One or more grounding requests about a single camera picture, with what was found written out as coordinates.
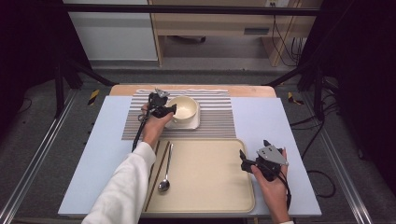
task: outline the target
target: spoon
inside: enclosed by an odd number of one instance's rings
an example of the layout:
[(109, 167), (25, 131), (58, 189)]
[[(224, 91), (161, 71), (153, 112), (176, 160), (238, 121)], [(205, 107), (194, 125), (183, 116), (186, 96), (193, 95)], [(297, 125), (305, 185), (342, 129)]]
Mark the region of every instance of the spoon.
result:
[(158, 190), (160, 192), (165, 192), (169, 189), (169, 187), (171, 187), (171, 184), (169, 183), (169, 180), (168, 180), (168, 170), (169, 170), (169, 163), (171, 161), (172, 150), (173, 150), (173, 144), (171, 144), (171, 146), (169, 148), (168, 164), (166, 164), (165, 179), (163, 181), (161, 181), (160, 185), (158, 186)]

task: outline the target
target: wooden table edge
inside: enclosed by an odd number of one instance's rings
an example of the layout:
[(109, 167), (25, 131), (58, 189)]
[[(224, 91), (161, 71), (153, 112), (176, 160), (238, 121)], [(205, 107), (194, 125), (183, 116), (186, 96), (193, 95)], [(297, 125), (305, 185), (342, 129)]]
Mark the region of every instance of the wooden table edge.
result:
[(163, 84), (120, 84), (111, 88), (111, 96), (132, 96), (137, 90), (227, 90), (232, 97), (276, 97), (274, 88), (269, 86), (237, 85), (163, 85)]

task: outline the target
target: white cabinet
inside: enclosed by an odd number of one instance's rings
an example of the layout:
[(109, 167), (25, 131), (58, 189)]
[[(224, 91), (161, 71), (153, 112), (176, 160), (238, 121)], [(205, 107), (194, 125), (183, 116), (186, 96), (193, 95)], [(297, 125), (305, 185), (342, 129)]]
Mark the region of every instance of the white cabinet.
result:
[[(146, 5), (147, 0), (64, 0), (70, 4)], [(69, 12), (90, 61), (157, 61), (148, 13)]]

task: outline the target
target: cable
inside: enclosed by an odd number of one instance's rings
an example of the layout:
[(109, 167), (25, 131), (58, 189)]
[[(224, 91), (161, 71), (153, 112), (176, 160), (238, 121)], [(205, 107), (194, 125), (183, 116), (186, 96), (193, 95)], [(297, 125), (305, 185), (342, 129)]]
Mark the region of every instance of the cable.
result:
[[(338, 103), (332, 103), (332, 104), (328, 105), (327, 107), (323, 108), (323, 112), (327, 111), (328, 109), (332, 109), (335, 105), (338, 106)], [(329, 115), (330, 113), (332, 113), (332, 112), (334, 112), (334, 111), (335, 111), (335, 110), (332, 110), (332, 111), (328, 112), (326, 115)], [(309, 118), (307, 118), (307, 119), (303, 119), (303, 120), (300, 120), (300, 121), (291, 123), (291, 124), (290, 124), (290, 127), (296, 126), (296, 125), (299, 125), (299, 124), (302, 124), (302, 123), (307, 123), (308, 121), (310, 121), (310, 120), (312, 120), (312, 119), (315, 119), (316, 117), (317, 117), (317, 116), (314, 115), (314, 116), (309, 117)]]
[(300, 61), (300, 58), (302, 56), (302, 48), (303, 48), (303, 39), (298, 38), (299, 43), (297, 44), (297, 53), (294, 53), (294, 42), (296, 41), (296, 37), (293, 38), (291, 41), (291, 57), (292, 59), (296, 62), (296, 65), (298, 65), (298, 62)]
[[(289, 22), (289, 26), (288, 26), (287, 32), (289, 31), (289, 29), (290, 29), (290, 27), (291, 27), (291, 22), (292, 22), (292, 20), (293, 20), (293, 18), (291, 18), (291, 20), (290, 20), (290, 22)], [(282, 57), (282, 55), (281, 55), (279, 49), (277, 48), (276, 43), (275, 43), (275, 40), (274, 40), (274, 30), (275, 30), (275, 29), (276, 29), (276, 31), (277, 31), (279, 37), (280, 37), (280, 40), (282, 41), (282, 45), (285, 47), (286, 52), (288, 53), (288, 55), (289, 55), (289, 57), (291, 58), (291, 60), (295, 63), (295, 65), (287, 64), (287, 63), (285, 63), (285, 61), (283, 60), (283, 57)], [(282, 63), (285, 64), (286, 66), (292, 66), (292, 67), (297, 66), (298, 61), (295, 60), (295, 58), (292, 56), (292, 54), (290, 55), (290, 53), (289, 53), (289, 51), (288, 51), (288, 48), (287, 48), (287, 46), (286, 46), (285, 40), (283, 39), (282, 35), (281, 35), (280, 32), (279, 32), (279, 29), (277, 28), (277, 25), (276, 25), (276, 15), (274, 15), (274, 23), (273, 23), (273, 29), (272, 29), (272, 36), (271, 36), (271, 39), (272, 39), (274, 48), (276, 49), (276, 52), (278, 53), (279, 58), (280, 58), (280, 60), (282, 61)], [(298, 48), (298, 51), (301, 51), (301, 46), (302, 46), (302, 43), (300, 43), (299, 48)]]
[(320, 126), (320, 124), (316, 124), (314, 126), (310, 126), (310, 127), (307, 127), (307, 128), (292, 128), (292, 130), (295, 130), (295, 131), (312, 130), (313, 128), (316, 128), (318, 126)]
[(289, 183), (288, 183), (288, 179), (286, 178), (285, 174), (283, 174), (282, 171), (279, 171), (279, 174), (275, 173), (275, 171), (273, 169), (271, 169), (270, 167), (268, 167), (266, 164), (261, 163), (260, 164), (261, 167), (265, 167), (265, 169), (267, 169), (268, 171), (270, 171), (273, 175), (275, 175), (285, 186), (286, 191), (287, 191), (287, 200), (286, 200), (286, 206), (288, 207), (288, 210), (290, 208), (291, 205), (291, 192), (290, 192), (290, 188), (289, 188)]
[(335, 195), (335, 192), (337, 191), (337, 187), (335, 186), (335, 183), (334, 183), (334, 181), (332, 180), (332, 178), (331, 177), (329, 177), (328, 175), (326, 175), (325, 173), (323, 173), (323, 172), (321, 172), (321, 171), (318, 171), (318, 170), (309, 170), (309, 171), (306, 171), (308, 174), (320, 174), (320, 175), (324, 175), (326, 178), (328, 178), (329, 179), (329, 181), (330, 181), (330, 183), (332, 184), (332, 192), (330, 193), (330, 194), (318, 194), (317, 193), (317, 196), (318, 197), (320, 197), (320, 198), (331, 198), (332, 196), (334, 196)]
[(28, 109), (32, 106), (32, 103), (33, 103), (33, 102), (32, 102), (31, 99), (29, 99), (29, 98), (23, 98), (23, 100), (29, 101), (29, 105), (28, 105), (26, 108), (24, 108), (24, 109), (18, 111), (17, 114), (20, 114), (20, 113), (25, 112), (26, 110), (28, 110)]
[(151, 108), (151, 95), (148, 96), (148, 109), (146, 110), (146, 114), (143, 117), (138, 117), (140, 121), (140, 126), (139, 130), (137, 130), (136, 137), (134, 138), (134, 143), (132, 144), (132, 152), (134, 152), (134, 149), (137, 147), (137, 142), (140, 139), (140, 135), (143, 132), (143, 129), (145, 128), (146, 122), (149, 119), (149, 116), (151, 114), (150, 109)]
[(285, 63), (285, 61), (283, 61), (282, 54), (280, 53), (279, 49), (277, 49), (277, 47), (276, 47), (276, 43), (275, 43), (275, 40), (274, 40), (274, 30), (275, 30), (276, 27), (277, 27), (276, 26), (276, 16), (274, 15), (274, 23), (273, 23), (273, 29), (272, 29), (273, 32), (272, 32), (272, 36), (271, 36), (274, 48), (276, 49), (276, 52), (279, 55), (279, 58), (280, 58), (280, 60), (282, 61), (283, 64), (285, 64), (286, 66), (294, 67), (295, 65), (290, 65), (290, 64)]
[(318, 136), (318, 134), (320, 133), (320, 130), (323, 128), (324, 125), (324, 119), (320, 124), (320, 127), (318, 128), (318, 131), (315, 133), (315, 135), (312, 137), (311, 141), (309, 141), (308, 146), (306, 146), (303, 155), (301, 156), (301, 159), (303, 160), (305, 157), (306, 152), (308, 151), (309, 147), (311, 147), (312, 143), (314, 142), (315, 138)]

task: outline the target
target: lab coat sleeve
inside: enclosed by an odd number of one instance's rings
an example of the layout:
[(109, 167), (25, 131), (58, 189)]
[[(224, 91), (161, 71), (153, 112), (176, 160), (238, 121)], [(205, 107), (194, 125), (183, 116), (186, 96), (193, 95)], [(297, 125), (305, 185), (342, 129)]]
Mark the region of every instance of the lab coat sleeve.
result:
[(149, 185), (155, 153), (149, 144), (139, 143), (116, 169), (90, 213), (82, 223), (137, 223)]

